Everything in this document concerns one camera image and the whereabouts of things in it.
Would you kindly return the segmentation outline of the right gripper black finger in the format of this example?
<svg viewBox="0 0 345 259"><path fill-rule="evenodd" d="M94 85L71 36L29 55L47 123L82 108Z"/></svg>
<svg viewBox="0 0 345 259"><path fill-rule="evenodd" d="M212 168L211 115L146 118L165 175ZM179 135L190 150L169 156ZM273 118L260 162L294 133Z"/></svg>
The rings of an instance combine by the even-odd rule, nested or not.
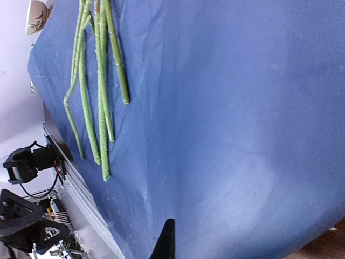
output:
<svg viewBox="0 0 345 259"><path fill-rule="evenodd" d="M150 259L175 259L175 219L167 219Z"/></svg>

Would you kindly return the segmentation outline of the blue wrapping paper sheet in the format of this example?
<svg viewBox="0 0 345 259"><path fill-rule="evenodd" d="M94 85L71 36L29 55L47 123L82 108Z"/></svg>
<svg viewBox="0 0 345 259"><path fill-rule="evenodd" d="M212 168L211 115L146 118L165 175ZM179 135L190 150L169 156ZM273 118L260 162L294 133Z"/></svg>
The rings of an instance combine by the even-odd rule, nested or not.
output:
<svg viewBox="0 0 345 259"><path fill-rule="evenodd" d="M111 178L63 106L78 1L56 1L28 71L125 258L165 221L177 258L281 258L344 217L344 1L112 1L131 102L107 91Z"/></svg>

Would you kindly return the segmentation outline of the orange fake flower stem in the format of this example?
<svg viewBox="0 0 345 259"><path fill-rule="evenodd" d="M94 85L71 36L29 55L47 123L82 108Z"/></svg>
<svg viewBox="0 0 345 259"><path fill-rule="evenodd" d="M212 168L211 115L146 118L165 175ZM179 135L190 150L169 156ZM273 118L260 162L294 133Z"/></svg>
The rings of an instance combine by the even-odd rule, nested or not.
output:
<svg viewBox="0 0 345 259"><path fill-rule="evenodd" d="M84 159L85 155L84 155L84 151L81 144L80 134L75 122L75 113L76 113L76 111L74 110L75 106L71 103L71 98L74 97L74 92L75 92L75 87L77 84L77 77L78 77L77 65L79 61L79 52L80 52L79 51L79 30L81 27L81 20L82 20L81 15L79 15L77 19L77 26L76 26L75 35L74 35L70 86L64 96L63 105L64 105L64 109L65 109L68 121L72 129L72 132L75 137L75 143L77 145L79 155L82 159Z"/></svg>

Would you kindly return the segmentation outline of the blue fake flower stems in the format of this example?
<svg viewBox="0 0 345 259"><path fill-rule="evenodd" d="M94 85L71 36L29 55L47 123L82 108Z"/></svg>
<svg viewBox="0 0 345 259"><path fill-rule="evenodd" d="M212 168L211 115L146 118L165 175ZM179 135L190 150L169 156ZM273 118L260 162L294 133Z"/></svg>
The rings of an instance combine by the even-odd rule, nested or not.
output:
<svg viewBox="0 0 345 259"><path fill-rule="evenodd" d="M65 110L69 114L81 158L91 158L102 179L111 177L109 143L115 140L107 96L107 22L104 1L79 1L77 25L73 42L71 82L65 95ZM69 98L79 88L81 119L85 130L76 125L77 116L69 107Z"/></svg>

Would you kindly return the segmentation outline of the cream ceramic bowl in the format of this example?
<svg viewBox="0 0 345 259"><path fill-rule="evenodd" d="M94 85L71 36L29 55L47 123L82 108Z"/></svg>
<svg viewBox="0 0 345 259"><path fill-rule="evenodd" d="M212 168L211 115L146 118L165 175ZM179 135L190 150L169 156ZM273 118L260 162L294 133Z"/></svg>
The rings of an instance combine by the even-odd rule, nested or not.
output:
<svg viewBox="0 0 345 259"><path fill-rule="evenodd" d="M25 23L25 34L27 36L38 33L43 29L54 7L54 4L54 0L29 1Z"/></svg>

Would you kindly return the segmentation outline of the front aluminium rail base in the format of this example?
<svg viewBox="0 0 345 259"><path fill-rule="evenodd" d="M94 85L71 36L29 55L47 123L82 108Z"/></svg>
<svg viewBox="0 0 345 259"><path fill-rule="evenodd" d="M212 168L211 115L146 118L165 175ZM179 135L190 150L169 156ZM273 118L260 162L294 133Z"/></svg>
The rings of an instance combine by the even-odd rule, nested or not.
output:
<svg viewBox="0 0 345 259"><path fill-rule="evenodd" d="M57 192L80 246L89 258L124 258L57 128L44 123L43 129L64 158L66 180Z"/></svg>

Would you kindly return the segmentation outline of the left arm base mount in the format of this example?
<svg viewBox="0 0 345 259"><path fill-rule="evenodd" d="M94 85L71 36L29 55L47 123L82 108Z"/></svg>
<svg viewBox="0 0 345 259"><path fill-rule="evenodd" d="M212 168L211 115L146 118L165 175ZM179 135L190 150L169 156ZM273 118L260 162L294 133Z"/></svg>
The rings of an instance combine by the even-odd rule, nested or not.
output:
<svg viewBox="0 0 345 259"><path fill-rule="evenodd" d="M1 182L22 186L49 168L56 170L55 180L63 181L66 169L59 169L61 164L55 147L34 142L1 159ZM68 225L47 219L39 204L1 190L1 258L19 258L34 249L42 255L70 233Z"/></svg>

